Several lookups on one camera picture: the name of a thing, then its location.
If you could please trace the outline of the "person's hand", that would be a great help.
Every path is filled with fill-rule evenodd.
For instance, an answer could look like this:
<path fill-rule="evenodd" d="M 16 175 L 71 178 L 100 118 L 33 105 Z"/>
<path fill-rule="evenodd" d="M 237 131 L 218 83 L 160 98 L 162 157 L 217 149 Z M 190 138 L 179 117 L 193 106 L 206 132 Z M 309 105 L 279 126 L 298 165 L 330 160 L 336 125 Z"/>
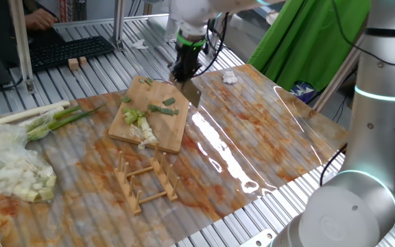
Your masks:
<path fill-rule="evenodd" d="M 25 15 L 25 25 L 27 30 L 46 30 L 51 28 L 58 19 L 44 9 Z"/>

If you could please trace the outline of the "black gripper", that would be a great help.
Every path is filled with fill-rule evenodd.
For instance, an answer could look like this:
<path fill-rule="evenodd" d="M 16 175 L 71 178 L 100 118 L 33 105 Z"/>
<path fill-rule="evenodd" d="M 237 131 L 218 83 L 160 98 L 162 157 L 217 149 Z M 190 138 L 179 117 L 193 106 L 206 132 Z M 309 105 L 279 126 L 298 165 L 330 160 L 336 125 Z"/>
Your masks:
<path fill-rule="evenodd" d="M 198 58 L 201 50 L 202 46 L 176 45 L 176 61 L 169 67 L 169 78 L 172 82 L 183 83 L 195 76 L 202 66 Z"/>

